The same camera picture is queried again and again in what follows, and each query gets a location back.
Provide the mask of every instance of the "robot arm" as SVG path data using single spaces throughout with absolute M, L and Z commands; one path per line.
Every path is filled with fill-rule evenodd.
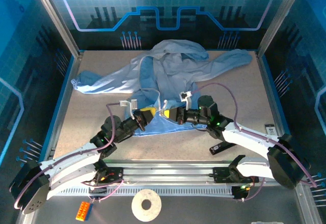
M 27 162 L 19 171 L 15 179 L 9 186 L 14 199 L 20 195 L 23 188 L 38 173 L 52 165 L 45 174 L 41 174 L 27 188 L 20 198 L 17 206 L 23 214 L 29 214 L 44 204 L 46 200 L 56 193 L 82 182 L 93 182 L 94 185 L 101 183 L 110 183 L 122 179 L 123 168 L 109 168 L 103 162 L 103 158 L 111 155 L 116 149 L 116 143 L 124 141 L 133 135 L 134 131 L 140 128 L 145 130 L 145 126 L 153 119 L 153 114 L 149 110 L 136 110 L 133 112 L 133 118 L 121 122 L 119 117 L 113 116 L 115 121 L 115 137 L 113 142 L 106 148 L 96 150 L 107 144 L 107 138 L 112 137 L 112 121 L 107 118 L 99 131 L 89 143 L 86 143 L 79 149 L 69 153 L 92 150 L 84 154 L 76 154 L 58 164 L 54 164 L 66 155 L 37 163 L 35 161 Z
M 273 178 L 289 189 L 296 187 L 304 172 L 274 141 L 291 151 L 305 168 L 309 167 L 303 150 L 291 135 L 271 136 L 238 125 L 219 113 L 211 96 L 201 96 L 198 99 L 198 109 L 171 109 L 169 118 L 178 124 L 190 122 L 194 125 L 207 125 L 206 131 L 213 138 L 222 141 L 209 149 L 212 155 L 240 145 L 263 157 L 252 159 L 244 155 L 238 156 L 229 166 L 230 175 L 235 182 L 240 182 L 245 177 L 257 176 Z

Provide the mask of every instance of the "metal post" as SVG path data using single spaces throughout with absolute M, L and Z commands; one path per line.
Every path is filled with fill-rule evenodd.
M 60 13 L 56 9 L 52 0 L 41 0 L 42 4 L 44 5 L 47 13 L 49 14 L 51 20 L 55 24 L 57 30 L 59 31 L 62 39 L 66 43 L 67 47 L 71 54 L 77 58 L 79 56 L 79 48 L 75 43 L 70 31 L 68 30 L 66 24 L 64 23 Z
M 275 34 L 279 30 L 283 20 L 287 16 L 288 12 L 290 11 L 293 3 L 295 0 L 283 0 L 277 13 L 274 16 L 274 19 L 271 21 L 265 36 L 261 40 L 261 43 L 258 47 L 258 56 L 262 57 L 266 52 L 269 44 L 271 43 L 272 39 L 274 38 Z

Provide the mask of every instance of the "blue cloth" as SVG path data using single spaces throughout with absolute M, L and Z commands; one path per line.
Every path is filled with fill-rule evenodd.
M 232 68 L 249 64 L 252 57 L 246 50 L 235 49 L 208 61 L 207 51 L 198 43 L 187 40 L 164 40 L 147 53 L 132 59 L 130 64 L 101 77 L 83 71 L 71 83 L 74 89 L 88 94 L 133 93 L 138 108 L 185 105 L 179 93 L 197 89 L 195 82 L 210 80 Z M 192 96 L 192 108 L 198 108 L 199 93 Z M 189 123 L 177 125 L 156 113 L 146 131 L 137 130 L 135 136 L 156 135 L 191 130 Z

